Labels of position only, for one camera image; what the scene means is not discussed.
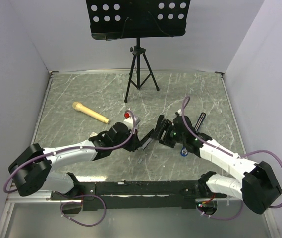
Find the black stapler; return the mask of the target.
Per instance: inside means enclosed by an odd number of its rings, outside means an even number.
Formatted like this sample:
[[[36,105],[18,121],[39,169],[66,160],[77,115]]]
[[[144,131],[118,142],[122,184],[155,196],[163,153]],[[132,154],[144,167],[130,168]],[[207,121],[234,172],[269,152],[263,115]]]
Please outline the black stapler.
[[[140,141],[140,143],[141,143],[141,147],[140,147],[140,149],[141,150],[144,150],[148,145],[149,145],[149,143],[153,140],[152,138],[151,138],[151,136],[152,136],[152,134],[155,132],[155,130],[154,129],[151,129],[143,138],[142,138],[142,140]]]

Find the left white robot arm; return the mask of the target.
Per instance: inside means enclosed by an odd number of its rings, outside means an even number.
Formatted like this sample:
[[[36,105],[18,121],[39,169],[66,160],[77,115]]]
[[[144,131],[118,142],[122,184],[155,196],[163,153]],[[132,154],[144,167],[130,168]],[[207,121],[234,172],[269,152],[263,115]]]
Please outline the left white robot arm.
[[[60,174],[56,170],[108,157],[116,149],[135,151],[141,146],[137,130],[137,123],[129,126],[126,122],[117,122],[109,130],[77,144],[56,148],[32,144],[8,167],[9,180],[13,181],[15,191],[22,197],[39,190],[50,190],[75,199],[83,193],[78,179],[71,172]]]

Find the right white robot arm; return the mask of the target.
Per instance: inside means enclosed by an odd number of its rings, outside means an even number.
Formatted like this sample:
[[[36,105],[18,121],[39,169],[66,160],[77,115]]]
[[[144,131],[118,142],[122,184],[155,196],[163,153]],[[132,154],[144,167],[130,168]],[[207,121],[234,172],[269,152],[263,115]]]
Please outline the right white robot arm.
[[[177,115],[172,121],[160,115],[152,137],[167,147],[181,144],[186,153],[209,161],[229,176],[208,172],[201,176],[199,193],[210,197],[221,193],[238,198],[254,213],[263,214],[282,194],[272,167],[240,157],[204,133],[197,133],[188,116]]]

